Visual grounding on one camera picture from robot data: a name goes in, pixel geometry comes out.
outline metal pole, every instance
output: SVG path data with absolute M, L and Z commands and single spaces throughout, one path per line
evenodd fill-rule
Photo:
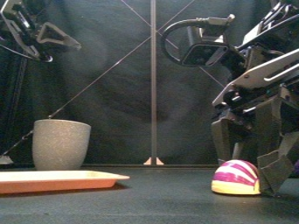
M 151 96 L 153 96 L 153 163 L 151 165 L 157 165 L 157 10 L 155 10 L 155 0 L 151 0 Z

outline orange tray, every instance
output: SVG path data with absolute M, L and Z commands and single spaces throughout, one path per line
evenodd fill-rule
M 121 179 L 130 177 L 102 171 L 3 171 L 0 193 L 109 188 Z

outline pink and white ball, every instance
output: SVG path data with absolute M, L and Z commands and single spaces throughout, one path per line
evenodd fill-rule
M 258 168 L 243 160 L 227 161 L 215 172 L 211 190 L 226 194 L 261 194 Z

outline dark floor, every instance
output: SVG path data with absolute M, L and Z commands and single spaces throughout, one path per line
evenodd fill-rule
M 299 178 L 275 197 L 211 192 L 214 169 L 101 167 L 131 177 L 93 191 L 0 196 L 2 223 L 298 223 Z

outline ceramic cup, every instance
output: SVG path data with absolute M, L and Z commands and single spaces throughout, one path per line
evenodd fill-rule
M 83 122 L 39 120 L 34 123 L 32 161 L 38 171 L 78 170 L 90 145 L 91 127 Z

